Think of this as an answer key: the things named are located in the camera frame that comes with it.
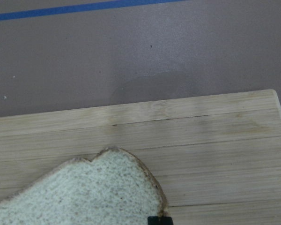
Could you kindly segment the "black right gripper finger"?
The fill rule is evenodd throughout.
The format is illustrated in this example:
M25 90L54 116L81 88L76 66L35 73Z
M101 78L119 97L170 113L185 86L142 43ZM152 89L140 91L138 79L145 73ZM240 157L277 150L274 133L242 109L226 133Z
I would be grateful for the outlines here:
M149 216L148 225L173 225L172 217L158 217L158 216Z

